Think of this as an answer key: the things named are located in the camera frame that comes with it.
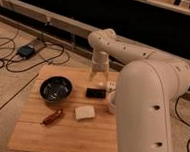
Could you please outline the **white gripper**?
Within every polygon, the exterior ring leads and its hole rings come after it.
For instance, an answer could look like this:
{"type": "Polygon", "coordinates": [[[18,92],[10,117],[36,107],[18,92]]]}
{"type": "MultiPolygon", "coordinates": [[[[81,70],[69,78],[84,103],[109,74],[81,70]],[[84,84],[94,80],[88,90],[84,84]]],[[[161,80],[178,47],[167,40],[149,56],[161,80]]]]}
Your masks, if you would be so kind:
{"type": "Polygon", "coordinates": [[[107,87],[107,81],[108,81],[108,71],[109,68],[109,58],[108,54],[104,51],[94,51],[92,55],[92,70],[90,72],[90,76],[88,77],[88,81],[91,86],[95,86],[97,81],[96,81],[96,73],[97,72],[102,72],[100,76],[100,82],[99,86],[101,88],[106,88],[107,87]]]}

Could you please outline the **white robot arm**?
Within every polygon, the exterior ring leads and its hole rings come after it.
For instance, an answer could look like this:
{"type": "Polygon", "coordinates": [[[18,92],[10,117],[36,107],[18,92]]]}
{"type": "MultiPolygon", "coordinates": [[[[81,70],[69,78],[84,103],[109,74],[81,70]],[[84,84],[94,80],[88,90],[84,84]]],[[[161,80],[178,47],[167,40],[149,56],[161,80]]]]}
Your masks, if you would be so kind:
{"type": "Polygon", "coordinates": [[[176,56],[120,42],[112,29],[88,36],[92,67],[104,71],[110,56],[125,66],[115,88],[118,152],[172,152],[170,102],[190,88],[190,67],[176,56]]]}

